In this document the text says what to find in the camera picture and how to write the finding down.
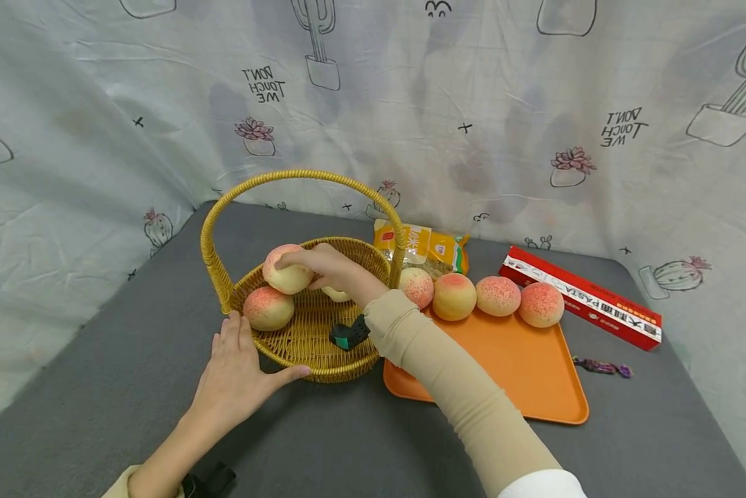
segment basket handle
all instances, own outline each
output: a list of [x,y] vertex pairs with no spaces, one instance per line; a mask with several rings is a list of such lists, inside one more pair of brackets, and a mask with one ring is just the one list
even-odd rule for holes
[[212,228],[215,227],[215,221],[221,211],[230,205],[232,200],[235,200],[238,195],[251,190],[258,185],[263,183],[275,182],[277,180],[284,180],[288,178],[314,178],[316,180],[326,180],[327,182],[340,183],[357,190],[359,193],[366,195],[372,199],[374,203],[378,204],[384,211],[392,223],[393,231],[395,234],[395,251],[392,254],[392,262],[390,263],[390,288],[398,288],[398,283],[401,279],[401,267],[403,267],[403,254],[406,252],[406,232],[403,229],[400,216],[395,212],[395,209],[390,205],[389,201],[384,198],[384,195],[379,194],[377,191],[368,187],[364,183],[357,182],[352,178],[345,177],[341,174],[321,172],[318,169],[286,169],[284,172],[271,172],[260,174],[259,176],[249,178],[245,182],[232,188],[226,194],[223,194],[221,198],[212,206],[210,213],[207,214],[204,220],[204,225],[201,226],[201,256],[204,258],[204,263],[207,266],[207,273],[210,274],[212,280],[212,286],[215,287],[215,292],[219,295],[219,301],[221,301],[221,312],[228,314],[231,311],[230,297],[232,295],[232,279],[226,272],[226,267],[217,252],[215,251],[215,243],[212,240]]

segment wrinkled fabric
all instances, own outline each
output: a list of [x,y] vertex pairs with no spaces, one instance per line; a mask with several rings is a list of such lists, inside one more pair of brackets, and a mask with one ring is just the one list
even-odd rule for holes
[[0,410],[195,206],[290,167],[624,264],[746,467],[746,1],[0,1]]

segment wicker basket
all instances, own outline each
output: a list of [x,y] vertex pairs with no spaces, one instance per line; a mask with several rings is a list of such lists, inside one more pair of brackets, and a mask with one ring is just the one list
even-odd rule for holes
[[[231,310],[242,310],[243,302],[252,290],[267,285],[262,279],[262,264],[254,268],[240,282],[233,284],[226,267],[215,252],[212,241],[212,228],[217,217],[238,195],[263,183],[275,182],[286,178],[314,178],[340,183],[367,195],[389,216],[394,227],[395,251],[393,261],[403,261],[406,250],[406,235],[403,224],[395,209],[381,194],[367,185],[344,176],[312,171],[312,169],[290,169],[285,172],[262,174],[246,180],[224,194],[207,214],[204,226],[201,227],[201,255],[210,273],[212,285],[221,302],[222,313]],[[334,246],[373,273],[390,288],[398,288],[401,276],[401,264],[391,264],[382,252],[367,242],[350,237],[324,237],[304,242],[304,248],[312,248],[326,242]],[[379,359],[370,340],[365,340],[351,351],[343,351],[328,339],[331,327],[337,323],[351,325],[362,313],[353,303],[335,303],[321,290],[304,290],[294,295],[295,315],[283,329],[274,332],[253,331],[254,344],[263,355],[274,362],[289,367],[291,365],[309,365],[312,373],[307,380],[312,382],[335,383],[347,382],[369,371]]]

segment white sleeve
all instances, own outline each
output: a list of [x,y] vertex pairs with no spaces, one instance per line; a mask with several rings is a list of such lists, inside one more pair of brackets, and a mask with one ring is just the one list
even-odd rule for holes
[[498,498],[586,498],[578,479],[566,470],[531,472],[500,492]]

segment green and black object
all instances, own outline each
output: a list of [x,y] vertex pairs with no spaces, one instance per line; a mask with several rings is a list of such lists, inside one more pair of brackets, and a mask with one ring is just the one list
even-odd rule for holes
[[227,491],[235,477],[231,468],[219,462],[205,481],[191,473],[185,476],[182,487],[188,498],[219,498]]
[[367,339],[371,329],[365,324],[365,316],[359,315],[356,321],[351,325],[337,324],[331,328],[328,339],[338,348],[351,351],[353,348],[362,344]]

